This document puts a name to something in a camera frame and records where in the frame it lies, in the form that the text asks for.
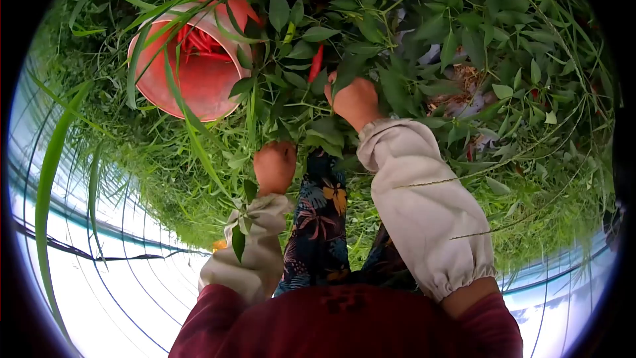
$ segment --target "elastic cuff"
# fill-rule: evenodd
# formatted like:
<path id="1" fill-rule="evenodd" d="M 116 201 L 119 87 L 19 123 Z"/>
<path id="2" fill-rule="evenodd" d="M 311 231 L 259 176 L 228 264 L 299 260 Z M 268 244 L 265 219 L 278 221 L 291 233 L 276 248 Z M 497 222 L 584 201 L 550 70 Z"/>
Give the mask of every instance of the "elastic cuff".
<path id="1" fill-rule="evenodd" d="M 409 119 L 409 118 L 391 119 L 386 117 L 383 119 L 378 119 L 373 122 L 369 122 L 365 124 L 362 130 L 360 130 L 360 133 L 358 133 L 358 139 L 360 139 L 360 144 L 362 144 L 364 140 L 370 138 L 371 136 L 373 136 L 376 133 L 379 133 L 382 130 L 391 128 L 398 124 L 409 123 L 410 121 L 412 121 L 412 119 Z"/>
<path id="2" fill-rule="evenodd" d="M 476 279 L 488 278 L 489 276 L 493 278 L 497 276 L 497 270 L 491 264 L 478 265 L 473 268 L 473 273 L 470 275 L 466 273 L 451 274 L 447 283 L 439 286 L 434 285 L 431 288 L 433 300 L 439 303 L 457 289 L 470 285 Z"/>

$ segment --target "person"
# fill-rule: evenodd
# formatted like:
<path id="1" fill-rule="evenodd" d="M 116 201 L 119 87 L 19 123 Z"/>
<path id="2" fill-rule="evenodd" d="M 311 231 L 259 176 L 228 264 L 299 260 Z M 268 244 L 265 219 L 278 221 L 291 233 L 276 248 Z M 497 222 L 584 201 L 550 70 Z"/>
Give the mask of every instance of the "person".
<path id="1" fill-rule="evenodd" d="M 332 105 L 329 84 L 325 95 Z M 362 78 L 333 109 L 359 133 L 357 156 L 375 173 L 381 225 L 362 269 L 351 271 L 346 255 L 345 178 L 322 149 L 308 155 L 283 255 L 296 150 L 270 142 L 254 155 L 259 192 L 242 260 L 228 226 L 228 246 L 201 269 L 198 301 L 169 357 L 522 356 L 494 278 L 488 221 L 430 129 L 383 117 Z"/>

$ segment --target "left hand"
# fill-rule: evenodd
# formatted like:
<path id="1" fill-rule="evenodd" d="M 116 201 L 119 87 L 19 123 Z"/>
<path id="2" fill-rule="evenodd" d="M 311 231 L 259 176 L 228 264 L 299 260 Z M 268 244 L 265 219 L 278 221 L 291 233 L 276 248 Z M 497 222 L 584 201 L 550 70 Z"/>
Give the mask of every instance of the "left hand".
<path id="1" fill-rule="evenodd" d="M 254 154 L 258 196 L 284 195 L 296 172 L 296 147 L 289 141 L 268 142 Z"/>

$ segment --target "green grass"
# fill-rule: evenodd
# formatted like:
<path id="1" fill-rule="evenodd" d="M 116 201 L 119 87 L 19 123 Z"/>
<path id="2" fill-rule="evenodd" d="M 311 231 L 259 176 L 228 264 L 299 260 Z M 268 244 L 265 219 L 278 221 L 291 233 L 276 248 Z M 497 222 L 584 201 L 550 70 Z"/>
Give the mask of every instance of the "green grass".
<path id="1" fill-rule="evenodd" d="M 184 121 L 155 108 L 128 78 L 128 63 L 136 62 L 135 56 L 127 58 L 128 44 L 143 20 L 188 1 L 56 0 L 33 44 L 38 64 L 33 72 L 62 104 L 71 98 L 59 92 L 93 81 L 67 144 L 76 149 L 77 171 L 83 171 L 87 181 L 92 154 L 101 146 L 102 196 L 117 202 L 126 191 L 138 194 L 140 204 L 164 228 L 188 245 L 211 249 L 223 237 L 233 198 L 244 201 L 245 181 L 256 180 L 251 157 L 264 143 L 291 138 L 299 144 L 297 177 L 290 188 L 290 195 L 297 196 L 307 152 L 323 145 L 353 153 L 357 136 L 342 119 L 332 118 L 320 86 L 296 88 L 298 78 L 282 72 L 304 81 L 308 70 L 299 68 L 311 61 L 285 58 L 292 48 L 282 44 L 286 27 L 276 33 L 267 26 L 267 40 L 260 44 L 248 32 L 238 36 L 256 50 L 256 83 L 242 92 L 242 105 L 227 118 L 201 124 L 192 116 Z M 270 7 L 270 0 L 250 1 L 261 13 L 281 8 L 280 3 Z M 613 88 L 611 62 L 600 34 L 590 27 L 593 14 L 584 1 L 389 0 L 381 7 L 380 0 L 339 0 L 350 9 L 329 1 L 305 0 L 291 44 L 305 42 L 303 34 L 319 25 L 337 30 L 325 40 L 324 65 L 329 70 L 339 67 L 339 83 L 345 76 L 379 74 L 383 110 L 432 127 L 444 158 L 489 216 L 498 269 L 514 273 L 575 241 L 585 243 L 600 228 L 603 213 L 613 207 Z M 398 7 L 408 14 L 399 26 L 392 11 Z M 496 7 L 504 10 L 493 18 L 490 12 Z M 269 18 L 278 23 L 287 20 L 285 11 L 272 13 Z M 174 24 L 192 14 L 181 15 Z M 401 56 L 378 55 L 394 50 L 392 36 L 397 28 L 407 27 L 418 30 L 404 36 Z M 312 39 L 306 40 L 315 51 Z M 468 118 L 442 117 L 440 110 L 425 118 L 429 95 L 440 89 L 448 92 L 447 85 L 439 67 L 419 66 L 414 60 L 429 44 L 453 40 L 469 53 L 470 59 L 460 61 L 483 69 L 485 90 L 493 84 L 507 86 L 505 91 L 514 95 L 504 94 L 488 110 Z M 453 52 L 445 50 L 443 61 L 450 62 Z M 361 59 L 367 54 L 370 59 Z M 537 98 L 532 89 L 537 89 Z M 177 89 L 173 93 L 179 97 Z M 43 94 L 43 99 L 50 95 Z M 319 131 L 314 122 L 329 118 L 335 120 L 330 131 Z M 500 139 L 475 152 L 474 162 L 469 162 L 469 143 L 483 133 Z M 357 269 L 379 220 L 370 196 L 372 175 L 353 166 L 346 177 L 347 243 L 352 268 Z M 504 187 L 494 190 L 486 177 Z M 281 235 L 282 244 L 287 236 Z"/>

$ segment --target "plastic bucket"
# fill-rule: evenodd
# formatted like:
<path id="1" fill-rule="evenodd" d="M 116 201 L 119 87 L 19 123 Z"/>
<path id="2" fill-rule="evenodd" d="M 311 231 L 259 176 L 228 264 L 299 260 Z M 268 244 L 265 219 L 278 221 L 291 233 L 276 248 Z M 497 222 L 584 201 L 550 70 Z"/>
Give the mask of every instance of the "plastic bucket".
<path id="1" fill-rule="evenodd" d="M 247 0 L 228 0 L 228 4 L 232 9 L 232 14 L 238 26 L 242 30 L 245 29 L 248 17 L 259 22 L 258 16 L 247 3 Z M 173 7 L 172 10 L 185 12 L 195 5 L 197 5 L 197 3 L 177 5 Z M 177 14 L 163 14 L 153 22 L 148 36 L 152 36 L 169 21 L 177 17 Z M 216 18 L 227 31 L 238 34 L 228 17 L 226 4 L 216 6 Z M 188 21 L 188 24 L 195 28 L 202 29 L 205 33 L 209 34 L 225 49 L 232 59 L 232 62 L 229 62 L 216 58 L 193 55 L 189 57 L 186 63 L 186 56 L 182 50 L 181 58 L 179 59 L 178 79 L 181 87 L 181 96 L 187 106 L 202 122 L 210 122 L 219 117 L 231 114 L 239 106 L 239 104 L 234 101 L 234 98 L 229 98 L 230 91 L 234 83 L 238 80 L 251 76 L 251 71 L 241 67 L 237 59 L 237 48 L 240 46 L 250 61 L 252 61 L 252 52 L 249 44 L 236 42 L 221 35 L 221 32 L 217 28 L 213 11 L 208 12 L 207 10 L 203 10 L 199 12 Z M 159 52 L 155 59 L 152 60 L 155 53 L 157 53 L 161 46 L 167 41 L 170 32 L 171 31 L 167 31 L 157 38 L 155 42 L 149 44 L 146 49 L 141 51 L 135 69 L 135 78 L 139 78 L 139 75 L 141 75 L 141 72 L 148 62 L 152 61 L 143 76 L 139 79 L 139 82 L 137 82 L 137 89 L 139 89 L 141 94 L 143 94 L 148 101 L 158 108 L 161 108 L 170 115 L 183 119 L 183 114 L 168 89 L 165 75 L 165 56 L 163 52 Z M 137 40 L 138 36 L 135 36 L 129 45 L 129 57 L 132 55 Z M 168 43 L 168 58 L 173 73 L 176 70 L 176 45 L 175 39 Z"/>

